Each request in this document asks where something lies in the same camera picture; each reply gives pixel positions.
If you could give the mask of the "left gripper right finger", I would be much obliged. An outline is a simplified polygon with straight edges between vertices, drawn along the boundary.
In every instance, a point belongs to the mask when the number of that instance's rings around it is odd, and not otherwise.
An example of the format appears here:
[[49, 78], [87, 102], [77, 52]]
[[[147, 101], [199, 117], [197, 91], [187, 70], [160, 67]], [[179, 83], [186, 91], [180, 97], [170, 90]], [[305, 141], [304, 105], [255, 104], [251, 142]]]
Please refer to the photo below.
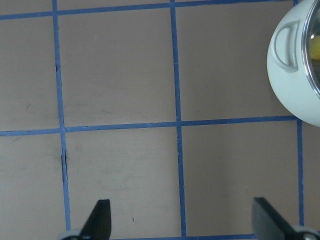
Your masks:
[[251, 224], [258, 240], [293, 240], [296, 231], [264, 198], [252, 201]]

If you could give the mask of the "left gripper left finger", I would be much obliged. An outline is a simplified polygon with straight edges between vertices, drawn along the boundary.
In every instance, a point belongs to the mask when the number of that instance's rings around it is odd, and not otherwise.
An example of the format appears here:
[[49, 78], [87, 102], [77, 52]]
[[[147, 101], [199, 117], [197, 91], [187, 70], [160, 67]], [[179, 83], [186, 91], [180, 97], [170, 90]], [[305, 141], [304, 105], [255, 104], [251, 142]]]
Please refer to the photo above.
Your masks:
[[109, 199], [98, 200], [83, 225], [80, 240], [109, 240], [111, 236], [111, 204]]

